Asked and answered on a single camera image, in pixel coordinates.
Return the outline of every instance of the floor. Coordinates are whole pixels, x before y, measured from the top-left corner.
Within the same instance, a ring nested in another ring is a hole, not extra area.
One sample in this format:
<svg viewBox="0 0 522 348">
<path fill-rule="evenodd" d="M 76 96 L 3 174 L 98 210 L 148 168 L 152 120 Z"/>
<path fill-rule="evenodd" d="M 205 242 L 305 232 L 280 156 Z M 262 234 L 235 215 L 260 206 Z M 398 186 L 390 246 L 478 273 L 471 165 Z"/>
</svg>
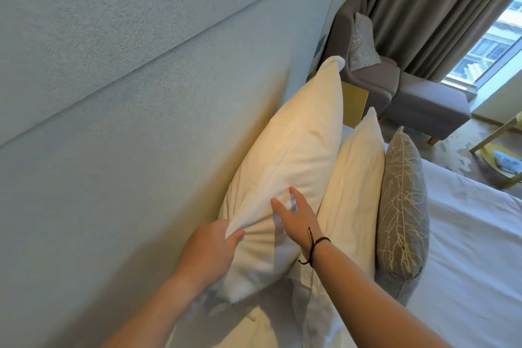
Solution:
<svg viewBox="0 0 522 348">
<path fill-rule="evenodd" d="M 483 121 L 472 119 L 451 134 L 446 140 L 429 146 L 429 137 L 412 129 L 404 131 L 414 141 L 421 153 L 421 157 L 455 173 L 466 176 L 477 182 L 498 189 L 499 184 L 507 180 L 506 177 L 491 168 L 480 156 L 471 154 L 468 149 L 487 137 L 498 127 Z M 397 129 L 392 121 L 381 124 L 381 131 L 385 142 L 389 142 Z M 494 143 L 499 143 L 510 151 L 522 156 L 522 133 L 507 132 Z M 518 183 L 505 192 L 522 199 L 522 183 Z"/>
</svg>

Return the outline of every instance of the black bracelet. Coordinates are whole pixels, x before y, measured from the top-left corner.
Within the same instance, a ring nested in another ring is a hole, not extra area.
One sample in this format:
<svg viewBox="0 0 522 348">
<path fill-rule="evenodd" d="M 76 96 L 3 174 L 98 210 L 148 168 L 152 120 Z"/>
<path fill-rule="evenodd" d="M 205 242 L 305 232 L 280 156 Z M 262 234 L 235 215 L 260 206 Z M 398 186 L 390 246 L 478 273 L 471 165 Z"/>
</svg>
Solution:
<svg viewBox="0 0 522 348">
<path fill-rule="evenodd" d="M 313 268 L 314 266 L 312 266 L 312 254 L 314 253 L 315 246 L 321 241 L 329 241 L 329 242 L 331 242 L 331 241 L 328 237 L 321 237 L 317 241 L 314 241 L 314 235 L 312 234 L 312 230 L 310 230 L 310 227 L 308 227 L 308 231 L 310 232 L 310 238 L 312 239 L 312 247 L 310 248 L 310 256 L 308 257 L 307 262 L 303 263 L 301 260 L 298 260 L 298 262 L 301 263 L 302 265 L 310 264 L 310 267 Z"/>
</svg>

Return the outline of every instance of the hand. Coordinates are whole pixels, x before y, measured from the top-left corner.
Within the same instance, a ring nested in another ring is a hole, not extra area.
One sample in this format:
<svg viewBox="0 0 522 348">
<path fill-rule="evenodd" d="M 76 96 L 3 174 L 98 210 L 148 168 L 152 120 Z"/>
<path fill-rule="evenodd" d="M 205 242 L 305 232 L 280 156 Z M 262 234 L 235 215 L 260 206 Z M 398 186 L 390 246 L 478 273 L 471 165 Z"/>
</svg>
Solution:
<svg viewBox="0 0 522 348">
<path fill-rule="evenodd" d="M 301 247 L 304 257 L 308 259 L 310 247 L 312 246 L 308 228 L 310 227 L 314 240 L 321 238 L 323 232 L 317 223 L 317 216 L 304 198 L 304 195 L 294 187 L 290 187 L 290 193 L 296 199 L 297 212 L 290 212 L 276 198 L 272 198 L 270 204 L 274 213 L 281 217 L 284 231 L 292 241 Z"/>
<path fill-rule="evenodd" d="M 199 226 L 181 251 L 173 278 L 181 279 L 198 295 L 217 282 L 230 268 L 235 249 L 245 236 L 240 228 L 225 239 L 228 220 Z"/>
</svg>

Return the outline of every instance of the person's left hand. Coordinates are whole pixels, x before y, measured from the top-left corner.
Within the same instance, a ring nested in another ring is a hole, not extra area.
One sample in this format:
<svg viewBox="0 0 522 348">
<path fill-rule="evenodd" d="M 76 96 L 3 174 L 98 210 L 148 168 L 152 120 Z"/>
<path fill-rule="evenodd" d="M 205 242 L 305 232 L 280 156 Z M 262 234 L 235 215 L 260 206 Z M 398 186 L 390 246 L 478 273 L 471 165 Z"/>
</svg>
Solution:
<svg viewBox="0 0 522 348">
<path fill-rule="evenodd" d="M 192 286 L 199 294 L 217 282 L 230 268 L 239 241 L 245 236 L 240 228 L 225 239 L 228 220 L 202 224 L 192 233 L 179 258 L 173 277 Z"/>
</svg>

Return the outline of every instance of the building outside window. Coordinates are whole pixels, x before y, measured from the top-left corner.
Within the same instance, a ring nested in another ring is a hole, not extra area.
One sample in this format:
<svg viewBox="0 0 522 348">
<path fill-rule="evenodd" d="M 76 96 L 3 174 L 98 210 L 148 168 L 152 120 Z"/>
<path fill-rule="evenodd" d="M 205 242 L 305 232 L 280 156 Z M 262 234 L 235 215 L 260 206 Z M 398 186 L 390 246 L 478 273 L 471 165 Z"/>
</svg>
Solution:
<svg viewBox="0 0 522 348">
<path fill-rule="evenodd" d="M 478 88 L 483 84 L 479 79 L 485 72 L 502 60 L 502 56 L 521 38 L 522 0 L 514 0 L 443 82 L 460 88 Z"/>
</svg>

